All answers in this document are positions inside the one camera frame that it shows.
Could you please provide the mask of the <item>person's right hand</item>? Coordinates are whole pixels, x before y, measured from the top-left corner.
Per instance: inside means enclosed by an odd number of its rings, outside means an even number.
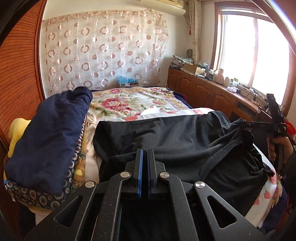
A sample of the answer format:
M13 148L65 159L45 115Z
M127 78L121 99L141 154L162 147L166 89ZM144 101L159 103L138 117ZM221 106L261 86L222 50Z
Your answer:
M268 146L268 158L270 161L275 161L276 159L276 153L275 153L275 144L280 144L283 147L283 166L285 166L292 153L293 153L293 147L290 143L288 137L278 136L276 138L267 138L267 146Z

